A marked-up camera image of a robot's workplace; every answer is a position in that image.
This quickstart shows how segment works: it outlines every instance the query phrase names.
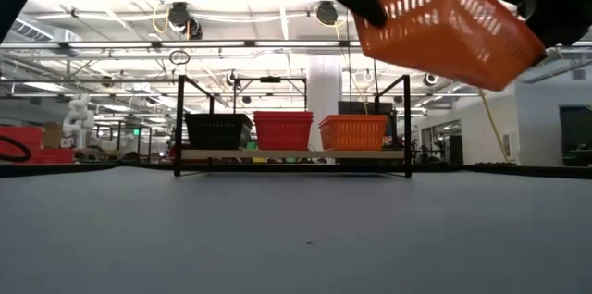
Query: gray table surface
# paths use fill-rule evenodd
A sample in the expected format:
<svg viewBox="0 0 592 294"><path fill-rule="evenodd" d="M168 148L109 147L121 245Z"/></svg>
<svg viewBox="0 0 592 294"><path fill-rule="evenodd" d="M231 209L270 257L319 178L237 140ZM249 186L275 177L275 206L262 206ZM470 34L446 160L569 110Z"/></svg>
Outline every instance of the gray table surface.
<svg viewBox="0 0 592 294"><path fill-rule="evenodd" d="M592 182L0 179L0 293L592 293Z"/></svg>

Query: white column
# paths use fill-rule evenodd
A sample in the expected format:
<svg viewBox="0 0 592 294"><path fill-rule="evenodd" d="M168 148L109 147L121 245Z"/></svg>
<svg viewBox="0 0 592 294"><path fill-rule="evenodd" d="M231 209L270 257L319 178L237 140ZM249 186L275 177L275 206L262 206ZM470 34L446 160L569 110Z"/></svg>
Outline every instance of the white column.
<svg viewBox="0 0 592 294"><path fill-rule="evenodd" d="M308 110L313 112L310 144L323 150L319 123L328 115L338 113L341 100L341 59L339 56L313 56L308 69Z"/></svg>

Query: orange basket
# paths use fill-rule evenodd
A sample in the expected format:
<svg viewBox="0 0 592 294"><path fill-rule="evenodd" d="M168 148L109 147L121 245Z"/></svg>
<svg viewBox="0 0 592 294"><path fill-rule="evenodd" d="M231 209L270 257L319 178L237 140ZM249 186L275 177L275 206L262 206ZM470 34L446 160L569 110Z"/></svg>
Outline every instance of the orange basket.
<svg viewBox="0 0 592 294"><path fill-rule="evenodd" d="M383 29L355 16L364 55L470 85L503 90L544 54L498 0L380 0Z"/></svg>
<svg viewBox="0 0 592 294"><path fill-rule="evenodd" d="M327 151L380 151L386 125L381 115L329 115L319 128Z"/></svg>

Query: black basket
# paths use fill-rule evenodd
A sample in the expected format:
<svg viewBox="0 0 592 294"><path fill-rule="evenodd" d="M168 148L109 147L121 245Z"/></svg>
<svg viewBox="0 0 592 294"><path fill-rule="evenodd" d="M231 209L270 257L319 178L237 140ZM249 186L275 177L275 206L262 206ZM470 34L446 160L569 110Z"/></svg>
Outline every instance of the black basket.
<svg viewBox="0 0 592 294"><path fill-rule="evenodd" d="M191 147L198 150L247 148L253 122L244 114L186 114Z"/></svg>

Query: ceiling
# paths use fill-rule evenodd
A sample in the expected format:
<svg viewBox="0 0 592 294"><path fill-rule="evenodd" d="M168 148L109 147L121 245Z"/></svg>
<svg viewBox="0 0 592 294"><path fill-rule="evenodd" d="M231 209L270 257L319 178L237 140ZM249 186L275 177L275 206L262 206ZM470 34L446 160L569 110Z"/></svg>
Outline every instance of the ceiling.
<svg viewBox="0 0 592 294"><path fill-rule="evenodd" d="M318 22L313 12L320 1L323 0L29 0L22 10L21 17L42 29L71 31L80 36L80 41L84 42L178 41L184 39L170 28L162 33L157 29L162 30L166 26L166 12L173 2L187 2L189 10L202 25L204 40L356 40L355 24L349 12L342 6L337 6L339 27L328 27ZM29 39L12 32L6 41L25 42ZM45 71L41 74L38 68L25 68L22 72L30 78L72 78L71 74L75 73L74 78L81 79L113 76L115 79L158 81L171 78L173 74L186 74L198 80L208 91L223 94L231 92L231 88L226 84L226 77L232 70L240 77L269 75L300 77L305 76L311 55L338 55L341 56L344 66L345 97L350 97L350 89L352 89L354 100L367 99L368 96L364 94L376 92L375 62L364 57L356 49L350 50L349 53L348 50L327 51L322 48L306 50L186 49L191 55L191 61L186 66L179 67L172 65L168 60L172 50L165 48L157 51L88 49L81 50L74 57L39 50L11 50L4 51L4 54L9 54L10 59L18 58L21 63L42 67ZM450 80L440 80L436 86L426 87L423 83L424 73L421 71L376 62L377 83L381 90L402 74L412 75L412 92L415 93L446 93L452 88L459 89L459 85ZM135 109L142 108L148 112L155 110L154 106L148 105L142 98L131 96L139 86L136 87L136 91L118 83L110 88L90 83L75 86L65 86L68 88L65 92L84 90L96 94L128 93L130 98L126 99L128 100L126 103L121 100L117 102L131 105ZM166 93L174 100L177 88L169 82L154 82L142 90ZM397 88L393 91L400 92L401 89ZM471 92L471 89L465 88L464 91ZM270 86L255 82L248 91L245 91L247 92L288 94L273 98L253 97L250 104L246 105L239 101L239 106L303 107L303 98L299 90L289 83ZM231 96L224 97L225 101L232 100ZM109 101L103 99L97 99L96 102ZM414 104L420 104L425 100L425 97L416 97ZM438 99L432 104L438 101L446 103L448 100L447 98ZM200 111L203 109L204 101L205 98L190 98L187 106L190 110ZM216 111L231 110L222 104L217 105Z"/></svg>

